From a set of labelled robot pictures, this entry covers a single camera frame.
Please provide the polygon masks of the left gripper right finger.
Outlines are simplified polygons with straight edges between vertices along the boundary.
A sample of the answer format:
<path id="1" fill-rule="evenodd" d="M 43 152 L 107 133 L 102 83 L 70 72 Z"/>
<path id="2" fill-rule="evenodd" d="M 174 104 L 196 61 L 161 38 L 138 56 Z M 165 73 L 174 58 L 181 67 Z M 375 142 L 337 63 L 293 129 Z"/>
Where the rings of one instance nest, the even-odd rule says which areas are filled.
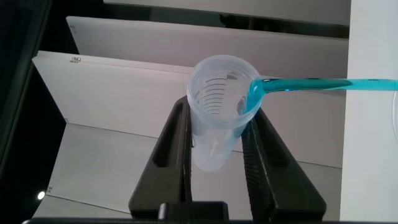
<path id="1" fill-rule="evenodd" d="M 241 136 L 244 171 L 255 222 L 320 222 L 326 203 L 263 110 Z"/>

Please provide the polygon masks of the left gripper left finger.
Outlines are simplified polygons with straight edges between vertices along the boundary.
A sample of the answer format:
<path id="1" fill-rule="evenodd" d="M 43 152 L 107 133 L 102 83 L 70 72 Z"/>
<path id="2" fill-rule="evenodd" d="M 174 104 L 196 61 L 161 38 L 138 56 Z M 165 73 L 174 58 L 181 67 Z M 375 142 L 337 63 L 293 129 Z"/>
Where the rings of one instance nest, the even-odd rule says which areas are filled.
<path id="1" fill-rule="evenodd" d="M 133 218 L 157 218 L 164 203 L 192 201 L 190 107 L 177 100 L 129 200 Z"/>

